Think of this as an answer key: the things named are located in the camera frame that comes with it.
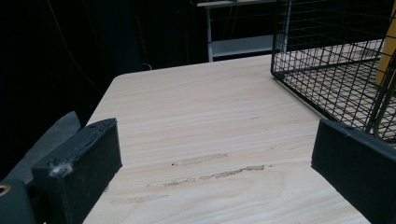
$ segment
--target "wire cage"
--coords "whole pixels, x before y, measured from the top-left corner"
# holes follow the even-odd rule
[[[278,0],[271,72],[328,119],[396,143],[395,0]]]

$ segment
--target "metal grid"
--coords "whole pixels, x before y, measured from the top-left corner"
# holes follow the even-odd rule
[[[272,74],[327,118],[396,143],[393,66],[375,81],[394,0],[277,2]]]

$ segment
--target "plywood tabletop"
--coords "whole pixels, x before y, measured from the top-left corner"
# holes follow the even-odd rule
[[[117,77],[123,167],[85,223],[367,223],[311,167],[321,116],[259,56]]]

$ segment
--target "scratch mark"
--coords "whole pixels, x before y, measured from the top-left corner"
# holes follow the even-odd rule
[[[229,175],[236,175],[236,174],[242,173],[244,171],[260,171],[260,170],[264,170],[264,168],[265,168],[265,165],[248,166],[248,167],[236,170],[236,171],[223,172],[223,173],[214,174],[214,175],[203,175],[203,176],[200,176],[199,178],[203,179],[203,180],[210,179],[212,177],[215,177],[216,179],[219,179],[221,177],[226,177],[226,176],[229,176]]]
[[[219,158],[224,158],[227,157],[227,154],[215,154],[215,155],[208,155],[208,156],[203,156],[203,157],[196,157],[196,158],[192,158],[192,159],[186,159],[183,161],[177,161],[177,162],[173,162],[172,165],[194,165],[194,164],[198,164],[204,161],[210,161],[210,160],[214,160],[214,159],[219,159]]]
[[[133,197],[133,198],[118,198],[112,200],[110,203],[113,205],[117,204],[127,204],[127,203],[144,203],[157,199],[161,199],[164,197],[168,197],[169,195],[147,195],[143,197]]]
[[[193,182],[195,182],[195,178],[188,178],[188,179],[180,180],[180,181],[174,180],[169,183],[164,183],[163,185],[166,187],[173,187],[173,186],[177,186],[177,185],[181,185],[181,184],[185,184],[185,183],[193,183]]]

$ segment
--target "yellow object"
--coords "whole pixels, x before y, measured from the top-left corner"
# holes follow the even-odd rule
[[[390,56],[396,49],[396,19],[393,18],[394,12],[396,10],[396,1],[393,4],[393,10],[391,14],[390,26],[387,32],[387,37],[385,38],[384,49],[382,51],[382,56],[379,61],[378,72],[376,73],[375,82],[377,85],[381,85],[382,78],[384,77],[384,72],[387,70]]]

